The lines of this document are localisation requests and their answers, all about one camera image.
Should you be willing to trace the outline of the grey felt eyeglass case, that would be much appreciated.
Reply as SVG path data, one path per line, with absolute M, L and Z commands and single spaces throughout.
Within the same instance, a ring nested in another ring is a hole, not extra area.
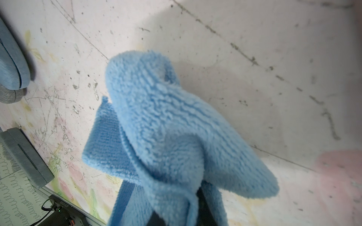
M 13 104 L 19 102 L 26 95 L 27 89 L 10 90 L 1 85 L 0 101 L 4 104 Z

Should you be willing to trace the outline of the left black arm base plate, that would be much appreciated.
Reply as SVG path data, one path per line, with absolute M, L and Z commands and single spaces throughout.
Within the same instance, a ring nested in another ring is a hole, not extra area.
M 36 226 L 90 226 L 82 212 L 55 195 L 50 195 L 41 209 L 50 214 Z

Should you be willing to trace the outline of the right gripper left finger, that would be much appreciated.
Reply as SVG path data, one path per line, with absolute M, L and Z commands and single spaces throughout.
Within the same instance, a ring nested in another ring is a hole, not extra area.
M 166 226 L 165 221 L 154 211 L 146 226 Z

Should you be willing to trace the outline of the blue microfiber cloth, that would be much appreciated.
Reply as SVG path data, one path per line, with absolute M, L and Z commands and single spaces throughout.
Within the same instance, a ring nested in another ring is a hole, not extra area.
M 250 199 L 278 194 L 276 177 L 208 103 L 185 91 L 169 59 L 128 51 L 110 59 L 108 97 L 83 161 L 120 178 L 110 226 L 196 226 L 198 190 L 213 192 L 218 226 L 228 224 L 220 189 Z

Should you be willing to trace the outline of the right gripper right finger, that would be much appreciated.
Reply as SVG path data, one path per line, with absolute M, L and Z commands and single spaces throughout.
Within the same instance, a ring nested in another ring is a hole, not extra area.
M 206 188 L 200 188 L 197 192 L 199 199 L 199 213 L 197 226 L 217 226 L 216 201 L 213 192 Z

